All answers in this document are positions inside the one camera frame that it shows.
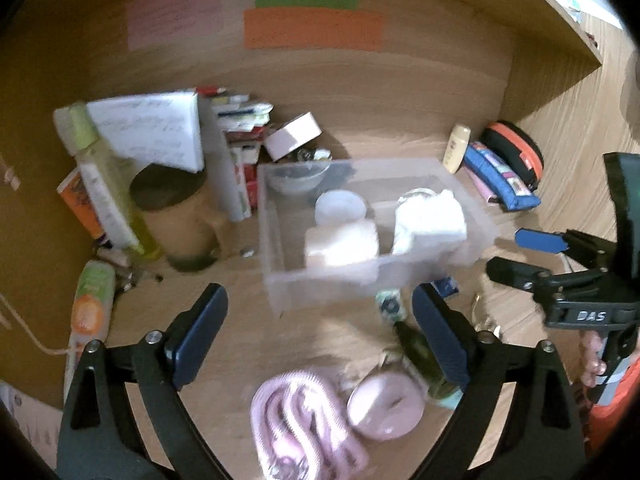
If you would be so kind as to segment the right hand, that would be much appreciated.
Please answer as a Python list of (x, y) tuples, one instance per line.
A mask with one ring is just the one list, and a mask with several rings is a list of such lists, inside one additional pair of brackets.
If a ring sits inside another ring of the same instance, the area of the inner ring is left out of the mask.
[(580, 380), (587, 388), (593, 388), (598, 378), (606, 371), (606, 365), (600, 357), (603, 348), (602, 337), (593, 330), (580, 333), (579, 349), (582, 362), (582, 376)]

